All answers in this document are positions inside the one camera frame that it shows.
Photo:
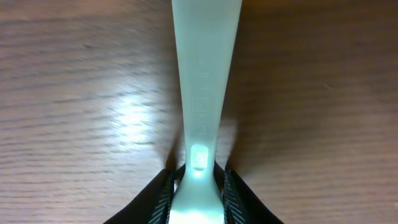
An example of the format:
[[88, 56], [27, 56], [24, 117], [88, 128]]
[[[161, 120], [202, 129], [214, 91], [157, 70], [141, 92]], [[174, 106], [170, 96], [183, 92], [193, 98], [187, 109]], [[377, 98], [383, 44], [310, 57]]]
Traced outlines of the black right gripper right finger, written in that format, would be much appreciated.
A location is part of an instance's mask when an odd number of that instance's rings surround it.
[[224, 170], [216, 162], [214, 175], [217, 186], [223, 191], [225, 224], [284, 224], [235, 170]]

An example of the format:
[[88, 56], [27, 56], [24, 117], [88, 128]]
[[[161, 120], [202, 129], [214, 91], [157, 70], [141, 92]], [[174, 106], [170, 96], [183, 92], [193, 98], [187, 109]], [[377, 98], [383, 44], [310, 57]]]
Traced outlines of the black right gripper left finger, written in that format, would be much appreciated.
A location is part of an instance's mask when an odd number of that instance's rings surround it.
[[122, 210], [104, 224], [169, 224], [174, 182], [185, 169], [161, 170]]

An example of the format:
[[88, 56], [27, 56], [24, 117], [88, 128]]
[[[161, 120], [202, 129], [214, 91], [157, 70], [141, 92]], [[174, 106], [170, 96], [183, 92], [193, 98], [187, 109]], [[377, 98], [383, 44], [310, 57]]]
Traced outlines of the white plastic fork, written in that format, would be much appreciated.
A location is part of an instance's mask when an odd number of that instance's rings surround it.
[[172, 0], [185, 172], [172, 199], [170, 223], [224, 222], [214, 168], [241, 6], [241, 0]]

